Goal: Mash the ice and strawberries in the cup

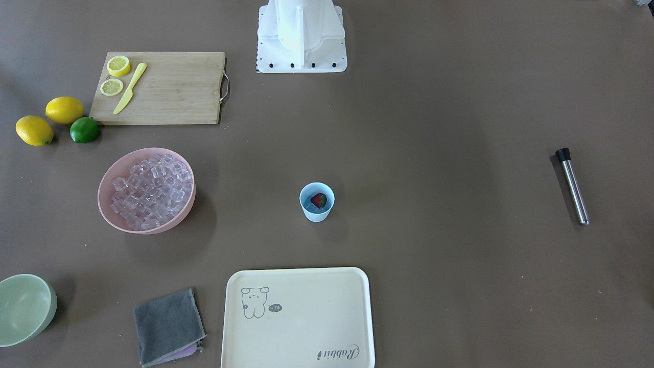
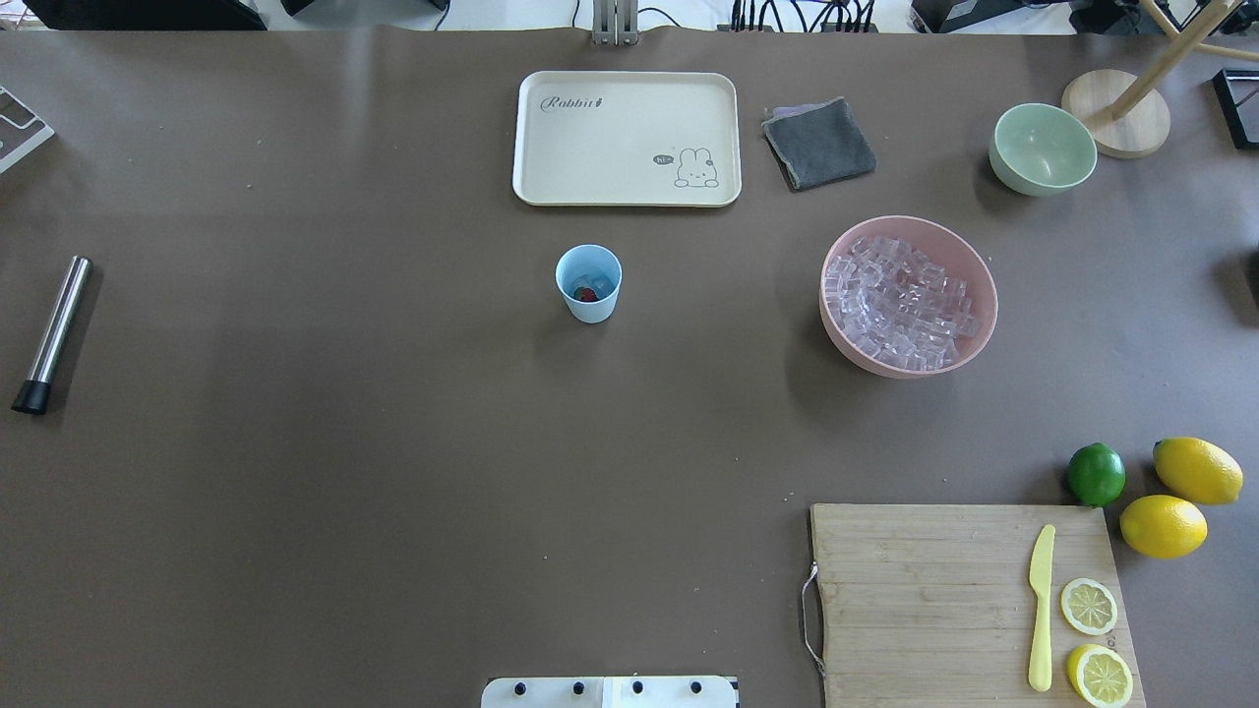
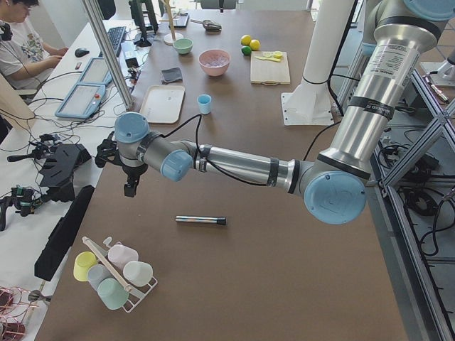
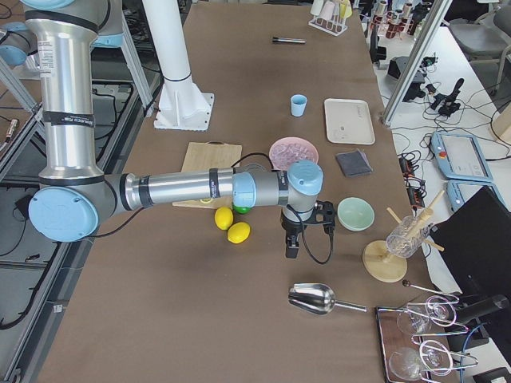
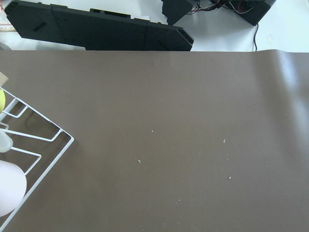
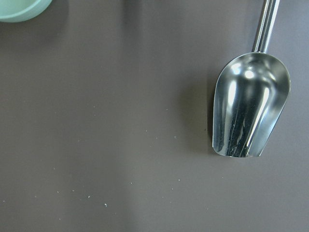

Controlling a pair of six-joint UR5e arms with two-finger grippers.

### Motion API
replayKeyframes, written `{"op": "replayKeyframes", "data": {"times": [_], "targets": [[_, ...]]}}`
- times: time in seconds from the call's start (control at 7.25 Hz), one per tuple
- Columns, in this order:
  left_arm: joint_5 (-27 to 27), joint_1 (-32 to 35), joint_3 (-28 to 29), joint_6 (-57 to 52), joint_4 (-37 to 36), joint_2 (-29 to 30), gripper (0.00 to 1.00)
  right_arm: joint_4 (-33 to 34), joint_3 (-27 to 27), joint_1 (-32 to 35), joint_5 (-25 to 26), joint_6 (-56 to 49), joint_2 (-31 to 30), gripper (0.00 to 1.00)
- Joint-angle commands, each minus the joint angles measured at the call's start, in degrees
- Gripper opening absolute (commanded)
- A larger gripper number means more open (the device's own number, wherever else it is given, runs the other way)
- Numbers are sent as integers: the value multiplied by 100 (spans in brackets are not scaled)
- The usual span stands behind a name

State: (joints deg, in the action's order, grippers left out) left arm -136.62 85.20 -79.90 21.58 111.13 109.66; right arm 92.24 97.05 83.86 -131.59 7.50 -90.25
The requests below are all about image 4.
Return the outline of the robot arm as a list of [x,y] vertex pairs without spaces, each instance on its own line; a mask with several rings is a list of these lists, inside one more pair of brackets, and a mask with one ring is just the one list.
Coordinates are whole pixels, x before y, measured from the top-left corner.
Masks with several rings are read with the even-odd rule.
[[11,68],[39,72],[38,40],[24,22],[1,25],[1,58]]
[[29,215],[45,237],[75,242],[125,211],[137,215],[158,204],[228,196],[237,207],[281,207],[286,256],[293,259],[306,227],[326,223],[327,205],[318,199],[323,171],[309,160],[286,171],[248,165],[165,172],[168,141],[147,133],[138,137],[126,172],[103,172],[95,157],[90,50],[104,32],[121,37],[121,6],[27,1],[25,16],[38,41],[47,161]]

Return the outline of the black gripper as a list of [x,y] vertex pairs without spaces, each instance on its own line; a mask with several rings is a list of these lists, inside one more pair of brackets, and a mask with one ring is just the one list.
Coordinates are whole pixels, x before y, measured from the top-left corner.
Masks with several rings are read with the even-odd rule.
[[286,233],[285,257],[293,259],[299,253],[299,235],[309,225],[315,224],[315,213],[310,210],[307,215],[286,206],[282,208],[280,222]]

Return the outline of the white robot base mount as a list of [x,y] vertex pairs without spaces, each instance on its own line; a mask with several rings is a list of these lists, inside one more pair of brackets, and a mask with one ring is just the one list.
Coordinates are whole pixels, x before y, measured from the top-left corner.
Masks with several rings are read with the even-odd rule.
[[214,95],[192,79],[178,4],[148,0],[143,6],[164,80],[154,127],[204,132]]

